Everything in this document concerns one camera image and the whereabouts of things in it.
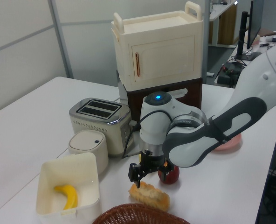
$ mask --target silver toaster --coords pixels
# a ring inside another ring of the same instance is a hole
[[[131,122],[131,111],[127,105],[87,98],[74,105],[69,116],[74,133],[87,129],[100,131],[106,136],[109,155],[123,153]],[[131,136],[127,147],[133,142]]]

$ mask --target brown basket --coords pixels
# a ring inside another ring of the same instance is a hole
[[[122,204],[101,214],[93,224],[190,224],[186,220],[144,204]]]

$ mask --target banana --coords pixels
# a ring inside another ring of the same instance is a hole
[[[63,210],[77,207],[78,205],[77,191],[72,185],[67,184],[62,186],[55,186],[54,190],[64,194],[67,197],[67,202]]]

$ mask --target pink plate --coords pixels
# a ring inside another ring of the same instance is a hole
[[[239,144],[239,142],[242,139],[242,134],[238,134],[237,136],[233,137],[230,141],[226,142],[223,145],[220,145],[219,147],[215,148],[215,150],[227,150],[227,149],[231,149],[234,146],[236,146],[237,144]]]

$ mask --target white plastic bin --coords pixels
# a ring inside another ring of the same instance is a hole
[[[57,185],[70,184],[78,195],[78,206],[63,210],[66,196]],[[90,224],[102,214],[96,157],[93,153],[70,155],[41,167],[36,212],[43,224]]]
[[[203,20],[199,5],[188,1],[185,11],[125,20],[114,13],[111,28],[117,70],[127,91],[201,77]]]

